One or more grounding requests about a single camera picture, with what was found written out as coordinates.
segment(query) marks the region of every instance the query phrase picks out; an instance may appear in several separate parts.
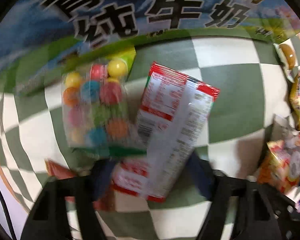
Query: pink candy ball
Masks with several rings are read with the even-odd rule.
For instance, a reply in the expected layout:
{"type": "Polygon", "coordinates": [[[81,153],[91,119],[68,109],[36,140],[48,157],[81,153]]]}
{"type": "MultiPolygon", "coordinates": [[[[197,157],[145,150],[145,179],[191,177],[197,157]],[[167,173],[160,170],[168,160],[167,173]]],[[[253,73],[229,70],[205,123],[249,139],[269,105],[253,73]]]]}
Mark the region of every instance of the pink candy ball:
{"type": "Polygon", "coordinates": [[[90,79],[100,81],[107,78],[108,72],[105,65],[95,64],[90,70],[90,79]]]}
{"type": "Polygon", "coordinates": [[[80,106],[75,106],[68,113],[69,123],[73,126],[82,126],[85,122],[85,112],[80,106]]]}

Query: checkered floor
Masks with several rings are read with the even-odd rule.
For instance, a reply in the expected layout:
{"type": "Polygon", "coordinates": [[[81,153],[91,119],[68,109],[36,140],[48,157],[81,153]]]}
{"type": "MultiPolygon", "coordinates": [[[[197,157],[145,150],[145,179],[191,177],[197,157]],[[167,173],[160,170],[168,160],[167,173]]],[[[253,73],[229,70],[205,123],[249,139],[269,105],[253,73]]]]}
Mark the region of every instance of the checkered floor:
{"type": "MultiPolygon", "coordinates": [[[[300,64],[300,39],[286,41],[300,64]]],[[[220,88],[197,152],[229,176],[252,174],[271,133],[273,114],[290,115],[287,82],[272,44],[231,37],[196,37],[148,44],[137,56],[126,84],[131,118],[135,115],[150,65],[156,61],[220,88]]],[[[72,152],[63,130],[61,85],[32,97],[0,94],[0,165],[16,198],[29,211],[48,175],[45,159],[71,169],[93,160],[72,152]]],[[[186,172],[165,203],[115,192],[116,212],[99,212],[109,238],[194,238],[210,202],[199,195],[186,172]]],[[[231,205],[223,239],[234,221],[231,205]]],[[[69,206],[73,237],[80,239],[75,207],[69,206]]]]}

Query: colorful candy ball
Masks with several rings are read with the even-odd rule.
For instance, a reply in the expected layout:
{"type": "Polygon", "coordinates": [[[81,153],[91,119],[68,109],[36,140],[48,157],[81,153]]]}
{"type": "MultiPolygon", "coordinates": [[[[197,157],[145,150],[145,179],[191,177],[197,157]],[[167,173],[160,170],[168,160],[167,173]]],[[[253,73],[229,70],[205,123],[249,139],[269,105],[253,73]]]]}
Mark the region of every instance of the colorful candy ball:
{"type": "Polygon", "coordinates": [[[117,78],[113,78],[113,77],[107,78],[106,81],[107,81],[107,82],[116,82],[116,83],[119,83],[119,80],[118,80],[117,78]]]}
{"type": "Polygon", "coordinates": [[[111,115],[113,117],[127,117],[128,106],[125,102],[110,106],[111,115]]]}
{"type": "Polygon", "coordinates": [[[107,142],[107,134],[103,127],[91,129],[85,135],[86,144],[89,146],[100,146],[107,142]]]}
{"type": "Polygon", "coordinates": [[[105,105],[92,106],[93,122],[96,126],[104,125],[111,117],[110,108],[105,105]]]}
{"type": "Polygon", "coordinates": [[[75,87],[67,88],[62,95],[63,103],[67,106],[75,106],[79,104],[79,89],[75,87]]]}
{"type": "Polygon", "coordinates": [[[105,82],[100,88],[100,101],[107,105],[114,105],[122,100],[122,90],[119,83],[105,82]]]}
{"type": "Polygon", "coordinates": [[[112,119],[108,122],[106,130],[112,139],[121,139],[128,134],[128,123],[122,119],[112,119]]]}
{"type": "Polygon", "coordinates": [[[90,70],[90,79],[100,81],[107,78],[108,72],[105,65],[94,64],[90,70]]]}
{"type": "Polygon", "coordinates": [[[73,126],[82,126],[85,123],[86,110],[82,106],[75,106],[68,113],[69,123],[73,126]]]}
{"type": "Polygon", "coordinates": [[[128,66],[122,59],[113,59],[108,64],[108,73],[111,77],[122,77],[128,74],[128,66]]]}
{"type": "Polygon", "coordinates": [[[100,83],[90,80],[81,86],[81,98],[86,102],[95,102],[99,99],[100,83]]]}
{"type": "Polygon", "coordinates": [[[82,77],[80,76],[79,73],[71,72],[66,76],[65,86],[67,88],[69,88],[69,87],[78,88],[78,87],[80,87],[82,81],[83,81],[83,79],[82,79],[82,77]]]}
{"type": "Polygon", "coordinates": [[[73,128],[70,132],[70,139],[76,144],[84,144],[84,129],[73,128]]]}

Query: barcode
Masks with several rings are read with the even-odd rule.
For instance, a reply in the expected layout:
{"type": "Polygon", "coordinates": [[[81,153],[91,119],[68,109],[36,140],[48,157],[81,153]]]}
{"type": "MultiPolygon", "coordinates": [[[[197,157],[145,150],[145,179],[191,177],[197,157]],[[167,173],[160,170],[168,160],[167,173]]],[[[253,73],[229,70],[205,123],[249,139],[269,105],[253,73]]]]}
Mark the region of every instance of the barcode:
{"type": "Polygon", "coordinates": [[[152,129],[154,128],[155,122],[150,119],[139,118],[137,120],[137,124],[138,124],[138,135],[140,136],[142,142],[144,144],[147,144],[152,134],[152,129]]]}

